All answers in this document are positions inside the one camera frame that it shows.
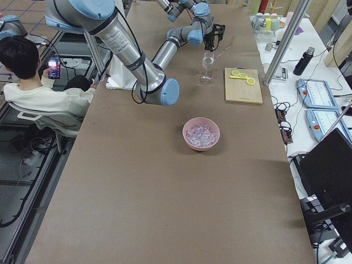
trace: neck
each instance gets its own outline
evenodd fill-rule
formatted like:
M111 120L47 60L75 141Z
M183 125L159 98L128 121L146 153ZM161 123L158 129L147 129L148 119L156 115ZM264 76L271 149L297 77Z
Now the neck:
M30 79L25 79L25 80L21 79L18 88L23 91L29 91L41 86L42 86L42 83L40 82L39 75L38 73L36 73L36 75Z

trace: office chair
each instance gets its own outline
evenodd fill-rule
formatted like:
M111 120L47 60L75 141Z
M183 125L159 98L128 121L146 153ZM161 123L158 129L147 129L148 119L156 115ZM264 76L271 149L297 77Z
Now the office chair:
M58 152L62 153L60 136L75 138L82 125L83 118L78 118L69 112L46 112L20 107L13 102L9 105L19 111L20 119L33 121L39 129L51 128L55 132Z

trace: black bottle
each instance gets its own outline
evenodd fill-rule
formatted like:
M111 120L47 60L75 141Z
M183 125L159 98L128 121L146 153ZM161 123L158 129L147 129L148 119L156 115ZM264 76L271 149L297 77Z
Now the black bottle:
M301 75L303 73L310 60L313 58L314 51L315 48L309 47L307 51L303 53L302 58L299 60L293 71L293 74Z

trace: black pants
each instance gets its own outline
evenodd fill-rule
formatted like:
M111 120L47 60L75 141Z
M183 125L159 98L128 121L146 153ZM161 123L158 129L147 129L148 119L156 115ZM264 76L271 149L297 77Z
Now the black pants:
M92 83L92 80L87 80L87 78L85 78L83 75L77 75L69 80L64 90L70 88L81 88L83 91L87 91Z

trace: computer screen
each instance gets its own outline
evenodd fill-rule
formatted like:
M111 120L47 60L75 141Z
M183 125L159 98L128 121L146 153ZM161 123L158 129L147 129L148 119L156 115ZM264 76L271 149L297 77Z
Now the computer screen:
M300 168L307 181L307 194L315 194L325 210L342 203L352 206L352 145L339 129L313 148ZM331 221L352 252L352 212Z

